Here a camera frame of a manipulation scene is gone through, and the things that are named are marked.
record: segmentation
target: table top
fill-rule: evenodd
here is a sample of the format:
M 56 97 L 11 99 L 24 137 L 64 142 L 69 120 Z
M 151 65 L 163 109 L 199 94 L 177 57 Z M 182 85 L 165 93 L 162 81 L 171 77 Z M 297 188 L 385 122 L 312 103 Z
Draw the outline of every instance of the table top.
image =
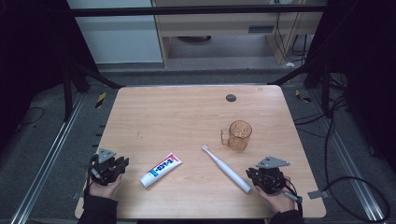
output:
M 236 101 L 228 102 L 233 94 Z M 247 148 L 221 143 L 222 129 L 235 120 L 252 127 Z M 252 190 L 245 193 L 202 150 L 227 163 Z M 278 86 L 167 86 L 119 90 L 99 147 L 130 159 L 116 192 L 118 218 L 264 218 L 273 213 L 253 188 L 246 169 L 267 156 L 289 161 L 281 167 L 303 200 L 305 217 L 324 217 L 300 138 Z M 145 189 L 140 178 L 168 153 L 183 163 Z M 80 199 L 76 216 L 82 214 Z

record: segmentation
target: wire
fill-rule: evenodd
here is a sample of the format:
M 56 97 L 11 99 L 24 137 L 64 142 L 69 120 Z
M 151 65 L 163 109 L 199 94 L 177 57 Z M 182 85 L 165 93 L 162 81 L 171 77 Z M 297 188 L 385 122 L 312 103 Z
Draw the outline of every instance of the wire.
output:
M 29 122 L 24 122 L 24 123 L 22 123 L 21 125 L 33 124 L 33 123 L 36 123 L 37 121 L 39 121 L 41 118 L 43 118 L 43 116 L 44 116 L 44 109 L 43 109 L 43 108 L 41 108 L 41 107 L 31 107 L 31 108 L 29 108 L 29 110 L 32 110 L 32 109 L 39 109 L 39 110 L 41 110 L 41 115 L 38 117 L 38 119 L 35 119 L 35 120 L 33 120 L 33 121 L 29 121 Z
M 309 131 L 306 131 L 306 130 L 303 130 L 303 129 L 299 129 L 299 128 L 297 128 L 297 130 L 298 130 L 298 131 L 301 131 L 301 132 L 304 132 L 304 133 L 311 134 L 311 135 L 313 135 L 313 136 L 315 136 L 315 137 L 319 137 L 319 138 L 325 138 L 325 137 L 326 137 L 326 136 L 320 136 L 320 135 L 318 135 L 318 134 L 311 133 L 311 132 L 309 132 Z
M 92 175 L 92 168 L 93 168 L 92 163 L 97 159 L 97 157 L 98 157 L 98 155 L 94 154 L 90 158 L 90 163 L 88 164 L 87 179 L 86 179 L 86 184 L 85 184 L 85 189 L 84 189 L 84 198 L 85 198 L 85 196 L 90 194 L 90 186 L 93 183 L 93 181 L 90 183 L 90 179 L 91 179 L 91 175 Z
M 340 79 L 341 79 L 341 81 L 339 81 L 338 79 L 336 79 L 333 76 L 330 76 L 330 80 L 332 82 L 331 83 L 332 84 L 332 88 L 336 89 L 338 91 L 345 91 L 347 89 L 347 86 L 344 83 L 342 74 L 340 74 Z
M 321 119 L 321 118 L 323 118 L 325 115 L 324 114 L 322 114 L 322 115 L 320 115 L 320 116 L 318 116 L 318 117 L 316 117 L 316 118 L 314 118 L 314 119 L 311 119 L 311 120 L 309 120 L 309 121 L 305 121 L 305 122 L 301 122 L 301 123 L 295 123 L 294 125 L 305 125 L 305 124 L 308 124 L 308 123 L 312 123 L 312 122 L 314 122 L 314 121 L 316 121 L 316 120 L 318 120 L 318 119 Z
M 276 29 L 275 29 L 275 43 L 276 43 L 276 46 L 277 46 L 277 48 L 279 49 L 279 51 L 280 51 L 280 53 L 282 54 L 282 57 L 283 57 L 283 59 L 284 59 L 285 61 L 287 61 L 287 62 L 289 62 L 289 63 L 299 62 L 301 59 L 294 60 L 294 59 L 292 59 L 292 58 L 290 58 L 290 57 L 288 56 L 288 53 L 287 53 L 286 47 L 285 47 L 285 43 L 283 42 L 282 34 L 280 33 L 280 30 L 279 30 L 279 21 L 280 21 L 280 12 L 277 12 L 277 13 L 276 13 Z M 293 25 L 292 25 L 290 31 L 291 31 L 292 29 L 294 29 L 294 26 L 295 26 L 296 21 L 297 21 L 297 16 L 296 16 L 296 19 L 294 20 L 294 23 L 293 23 Z M 283 49 L 279 46 L 279 43 L 277 42 L 277 39 L 276 39 L 276 36 L 277 36 L 277 35 L 279 35 L 279 39 L 280 39 L 280 42 L 281 42 L 281 44 L 282 44 Z
M 291 183 L 291 181 L 289 181 L 287 178 L 285 178 L 285 180 L 288 181 L 290 183 L 290 185 L 293 187 L 293 189 L 292 189 L 288 185 L 285 186 L 285 188 L 288 189 L 291 192 L 291 194 L 293 194 L 297 198 L 297 201 L 295 201 L 295 202 L 297 202 L 298 211 L 299 211 L 301 217 L 303 217 L 304 216 L 303 205 L 302 205 L 303 198 L 298 196 L 297 189 L 294 187 L 294 185 Z
M 348 212 L 350 215 L 352 215 L 353 217 L 365 221 L 365 222 L 370 222 L 370 223 L 380 223 L 380 222 L 384 222 L 385 220 L 387 220 L 390 216 L 390 206 L 389 206 L 389 202 L 385 199 L 384 195 L 380 192 L 379 189 L 377 189 L 374 185 L 370 184 L 368 181 L 363 180 L 361 178 L 355 177 L 355 176 L 342 176 L 339 177 L 337 179 L 335 179 L 334 181 L 330 182 L 329 180 L 329 168 L 328 168 L 328 145 L 329 145 L 329 139 L 330 139 L 330 135 L 332 134 L 332 130 L 334 129 L 335 125 L 334 125 L 334 112 L 346 105 L 346 104 L 342 104 L 345 101 L 344 96 L 341 96 L 339 98 L 337 98 L 333 105 L 332 105 L 332 109 L 330 110 L 330 127 L 329 130 L 327 131 L 326 134 L 326 139 L 325 139 L 325 146 L 324 146 L 324 170 L 325 170 L 325 177 L 326 177 L 326 184 L 327 186 L 324 188 L 323 191 L 328 190 L 330 192 L 330 194 L 332 195 L 332 198 L 335 200 L 335 202 L 341 207 L 343 208 L 346 212 Z M 335 183 L 341 181 L 341 180 L 345 180 L 345 179 L 355 179 L 355 180 L 359 180 L 361 182 L 366 183 L 371 189 L 374 189 L 376 191 L 376 193 L 380 196 L 381 200 L 385 202 L 385 205 L 387 207 L 387 213 L 385 214 L 385 216 L 379 220 L 370 220 L 367 219 L 365 217 L 361 217 L 359 215 L 357 215 L 356 213 L 352 212 L 351 210 L 347 209 L 345 206 L 342 205 L 342 203 L 337 199 L 337 197 L 334 195 L 333 191 L 332 191 L 332 185 L 334 185 Z
M 308 118 L 314 117 L 316 115 L 320 115 L 320 113 L 316 113 L 316 114 L 313 114 L 313 115 L 308 115 L 308 116 L 305 116 L 305 117 L 302 117 L 302 118 L 299 118 L 299 119 L 295 119 L 294 122 L 297 121 L 297 120 L 300 120 L 300 119 L 308 119 Z
M 296 35 L 296 37 L 294 38 L 293 45 L 291 46 L 291 52 L 292 52 L 293 55 L 301 57 L 301 62 L 302 62 L 302 65 L 303 65 L 303 63 L 305 63 L 305 60 L 306 60 L 306 54 L 307 54 L 306 39 L 308 38 L 308 35 L 304 36 L 304 46 L 303 46 L 302 50 L 295 50 L 294 49 L 294 46 L 295 46 L 295 44 L 297 42 L 298 37 L 299 36 Z

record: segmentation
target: white cabinet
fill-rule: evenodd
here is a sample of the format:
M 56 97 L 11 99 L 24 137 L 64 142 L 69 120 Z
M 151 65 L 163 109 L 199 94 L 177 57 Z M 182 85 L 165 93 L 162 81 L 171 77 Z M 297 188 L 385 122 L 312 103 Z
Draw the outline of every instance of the white cabinet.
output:
M 269 5 L 274 0 L 151 0 L 155 7 L 177 6 L 238 6 Z M 287 4 L 323 4 L 327 0 L 284 0 Z M 315 33 L 321 12 L 285 13 L 231 13 L 210 15 L 160 15 L 157 26 L 163 39 L 163 59 L 166 46 L 173 36 L 205 35 L 265 35 L 278 63 L 284 62 L 283 51 L 288 52 L 296 35 Z
M 149 0 L 67 0 L 71 8 L 151 7 Z M 76 18 L 95 62 L 162 63 L 153 16 Z

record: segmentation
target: black pole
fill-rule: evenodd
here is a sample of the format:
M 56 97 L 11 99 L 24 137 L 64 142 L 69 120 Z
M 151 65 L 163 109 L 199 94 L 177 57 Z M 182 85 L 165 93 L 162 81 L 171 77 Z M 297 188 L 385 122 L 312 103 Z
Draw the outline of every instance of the black pole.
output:
M 319 12 L 328 6 L 317 5 L 255 5 L 255 6 L 199 6 L 199 7 L 123 7 L 83 8 L 51 10 L 50 14 L 73 17 L 181 15 L 181 14 L 227 14 L 227 13 L 276 13 L 276 12 Z
M 330 109 L 329 109 L 330 71 L 331 71 L 330 66 L 328 65 L 327 62 L 325 62 L 323 64 L 321 106 L 327 118 L 330 117 Z
M 67 67 L 62 72 L 64 82 L 64 121 L 70 118 L 73 111 L 72 87 Z

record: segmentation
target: robotic hand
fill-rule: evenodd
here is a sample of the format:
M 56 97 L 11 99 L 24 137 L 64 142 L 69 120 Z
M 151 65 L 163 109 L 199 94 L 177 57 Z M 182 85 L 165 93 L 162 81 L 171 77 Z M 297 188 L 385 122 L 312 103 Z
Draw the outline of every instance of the robotic hand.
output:
M 268 195 L 277 195 L 283 192 L 283 188 L 288 189 L 290 193 L 283 193 L 291 200 L 297 202 L 298 210 L 302 216 L 303 198 L 297 195 L 295 189 L 291 189 L 287 185 L 286 182 L 289 180 L 287 180 L 279 170 L 279 167 L 288 165 L 290 165 L 288 161 L 282 161 L 274 157 L 266 157 L 256 165 L 259 167 L 259 170 L 255 168 L 248 168 L 248 170 L 246 170 L 247 177 L 252 180 L 254 186 L 259 186 Z
M 125 173 L 125 167 L 129 164 L 129 158 L 119 157 L 115 159 L 115 152 L 99 148 L 99 153 L 90 160 L 89 175 L 92 180 L 100 185 L 107 186 L 116 181 L 120 174 Z

